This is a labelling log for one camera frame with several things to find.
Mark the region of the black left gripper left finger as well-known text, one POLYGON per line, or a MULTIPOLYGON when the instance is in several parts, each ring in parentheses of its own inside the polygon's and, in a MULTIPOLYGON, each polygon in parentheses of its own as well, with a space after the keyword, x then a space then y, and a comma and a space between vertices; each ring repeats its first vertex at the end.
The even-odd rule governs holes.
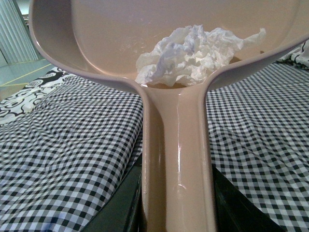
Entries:
POLYGON ((84 232, 139 231, 141 164, 138 157, 104 207, 82 229, 84 232))

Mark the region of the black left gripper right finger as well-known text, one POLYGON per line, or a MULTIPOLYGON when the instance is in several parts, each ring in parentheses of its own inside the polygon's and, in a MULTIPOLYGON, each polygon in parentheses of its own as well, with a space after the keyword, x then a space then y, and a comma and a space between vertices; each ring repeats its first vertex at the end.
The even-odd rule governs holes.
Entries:
POLYGON ((220 171, 212 168, 218 231, 282 232, 279 225, 254 206, 220 171))

